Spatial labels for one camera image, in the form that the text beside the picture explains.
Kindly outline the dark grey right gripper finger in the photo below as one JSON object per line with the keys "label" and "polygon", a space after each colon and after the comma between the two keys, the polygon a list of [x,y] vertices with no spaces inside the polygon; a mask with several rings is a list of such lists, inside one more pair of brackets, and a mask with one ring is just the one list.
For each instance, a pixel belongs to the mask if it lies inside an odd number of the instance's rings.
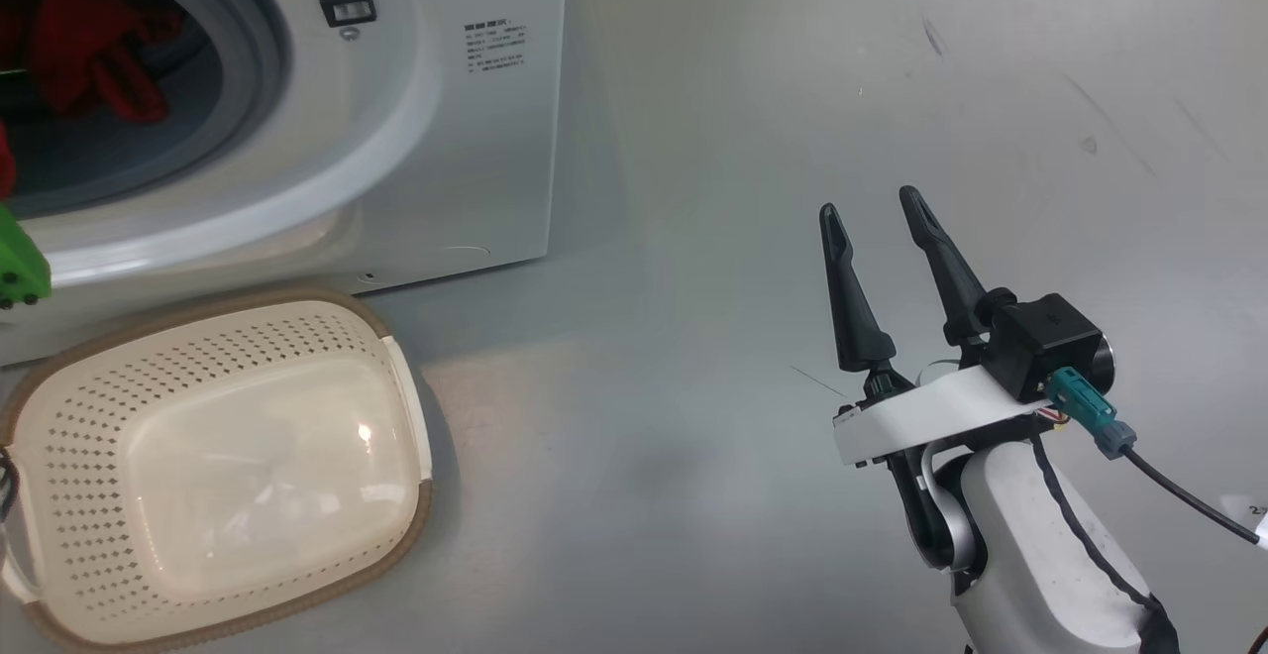
{"label": "dark grey right gripper finger", "polygon": [[942,228],[922,193],[905,185],[899,190],[902,213],[910,231],[910,240],[924,253],[940,297],[946,321],[943,335],[950,346],[975,350],[987,343],[989,332],[978,316],[978,303],[987,297],[978,274],[971,270],[954,240]]}
{"label": "dark grey right gripper finger", "polygon": [[877,323],[853,270],[853,245],[832,203],[820,207],[820,251],[827,288],[838,369],[843,373],[869,373],[896,356],[891,335]]}

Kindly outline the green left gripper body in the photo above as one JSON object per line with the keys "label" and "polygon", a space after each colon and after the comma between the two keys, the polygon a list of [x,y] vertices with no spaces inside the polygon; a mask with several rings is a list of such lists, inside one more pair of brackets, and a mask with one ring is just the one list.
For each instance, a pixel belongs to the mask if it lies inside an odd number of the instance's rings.
{"label": "green left gripper body", "polygon": [[51,294],[49,261],[15,215],[1,204],[1,311],[37,305],[41,300],[49,300]]}

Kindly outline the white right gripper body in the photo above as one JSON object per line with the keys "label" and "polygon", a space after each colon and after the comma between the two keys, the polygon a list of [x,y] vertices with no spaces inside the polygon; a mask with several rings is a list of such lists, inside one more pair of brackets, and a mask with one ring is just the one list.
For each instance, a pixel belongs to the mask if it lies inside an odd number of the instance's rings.
{"label": "white right gripper body", "polygon": [[1052,464],[1033,439],[1063,423],[1045,401],[1019,404],[981,366],[844,406],[833,420],[841,461],[883,466],[896,483],[927,563],[1052,563],[1063,512]]}

